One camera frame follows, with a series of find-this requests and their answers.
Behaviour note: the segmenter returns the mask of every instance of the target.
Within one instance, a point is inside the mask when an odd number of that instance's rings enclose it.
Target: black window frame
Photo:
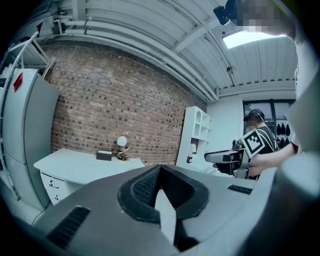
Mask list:
[[[276,137],[277,136],[277,118],[276,118],[276,109],[275,109],[275,103],[291,103],[293,104],[296,100],[295,99],[263,99],[263,100],[247,100],[242,102],[243,106],[243,116],[245,116],[245,105],[247,104],[254,104],[254,103],[270,103],[271,106],[271,114],[273,119],[273,134]],[[243,135],[245,135],[246,132],[246,122],[243,122]]]

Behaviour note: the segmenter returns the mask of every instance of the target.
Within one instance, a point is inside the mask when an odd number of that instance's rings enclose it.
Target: fluorescent light panel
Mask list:
[[[234,33],[231,35],[228,35],[223,38],[223,41],[228,47],[228,49],[231,49],[236,46],[244,45],[247,43],[263,40],[263,39],[269,39],[269,38],[280,38],[285,37],[285,35],[269,35],[261,32],[248,32],[248,31],[240,31],[238,33]]]

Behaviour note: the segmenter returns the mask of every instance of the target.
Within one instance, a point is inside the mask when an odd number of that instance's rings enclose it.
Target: refrigerator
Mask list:
[[[13,83],[22,73],[22,83]],[[44,210],[49,197],[34,163],[51,154],[51,130],[59,91],[37,69],[16,69],[4,102],[4,161],[18,196]]]

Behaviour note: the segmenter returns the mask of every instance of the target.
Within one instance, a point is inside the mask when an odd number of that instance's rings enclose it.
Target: white wall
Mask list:
[[[229,150],[232,141],[244,134],[243,101],[295,100],[294,90],[269,90],[220,97],[209,103],[207,114],[213,118],[210,151]]]

